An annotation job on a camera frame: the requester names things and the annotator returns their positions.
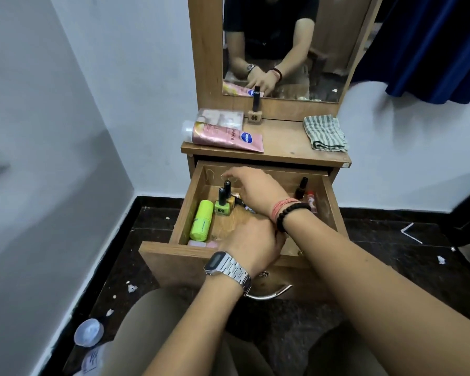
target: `wooden drawer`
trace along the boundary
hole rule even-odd
[[[191,179],[169,244],[143,242],[139,252],[153,275],[162,287],[185,285],[199,288],[205,278],[203,266],[216,252],[212,248],[187,246],[189,232],[198,204],[203,199],[215,201],[218,189],[224,180],[221,175],[232,166],[240,164],[199,161]],[[294,170],[278,167],[261,167],[274,177],[290,196],[294,193],[301,178],[308,178],[307,189],[316,193],[319,218],[327,225],[348,237],[339,212],[331,182],[325,171]],[[241,184],[231,179],[232,191],[239,191]],[[223,240],[237,224],[247,221],[253,215],[236,206],[230,216],[213,215],[209,239]],[[272,265],[267,274],[252,281],[250,294],[256,297],[270,296],[288,285],[293,285],[281,298],[301,300],[329,300],[331,296],[305,257],[303,257],[291,238],[286,240],[281,257]]]

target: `paper scrap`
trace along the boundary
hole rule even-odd
[[[406,233],[406,230],[407,230],[408,228],[411,228],[411,227],[413,226],[413,224],[414,224],[414,223],[411,223],[411,224],[408,225],[406,228],[402,228],[402,229],[401,229],[401,233],[405,234],[407,237],[409,237],[409,238],[411,238],[411,239],[413,239],[413,240],[416,240],[418,243],[423,244],[423,242],[421,242],[421,241],[419,241],[418,239],[412,237],[411,235],[409,235],[409,233]]]

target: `wooden dressing table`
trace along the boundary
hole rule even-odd
[[[332,114],[336,116],[344,94],[360,60],[381,0],[371,0],[355,45],[354,59],[340,103],[304,102],[263,98],[261,125],[244,122],[244,131],[263,135],[264,153],[222,149],[183,143],[191,183],[168,244],[143,242],[139,252],[161,286],[187,285],[199,288],[205,278],[203,266],[215,252],[212,248],[187,246],[189,231],[198,204],[203,199],[217,199],[223,186],[223,174],[232,166],[262,168],[292,195],[302,177],[308,177],[308,189],[317,196],[319,218],[348,237],[339,211],[332,183],[339,169],[349,168],[347,153],[313,150],[303,128],[306,116]],[[243,110],[247,112],[252,99],[227,96],[222,89],[222,0],[188,0],[198,107]],[[232,180],[232,190],[240,183]],[[222,240],[237,224],[251,213],[240,206],[230,216],[213,216],[210,240]],[[307,259],[292,239],[288,239],[280,259],[265,274],[253,280],[251,294],[269,299],[288,288],[281,298],[327,300],[330,295],[324,283],[310,268]]]

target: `striped towel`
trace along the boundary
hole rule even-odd
[[[336,117],[332,115],[308,116],[305,117],[303,125],[314,150],[348,151],[348,142]]]

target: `metal handle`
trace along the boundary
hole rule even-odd
[[[284,294],[285,292],[287,292],[292,287],[293,287],[292,285],[282,286],[282,288],[280,288],[275,293],[269,294],[269,295],[264,295],[264,296],[261,296],[261,297],[251,295],[251,294],[246,294],[245,296],[249,297],[251,299],[255,299],[257,301],[268,301],[269,299],[273,299],[273,298],[278,297],[279,295]]]

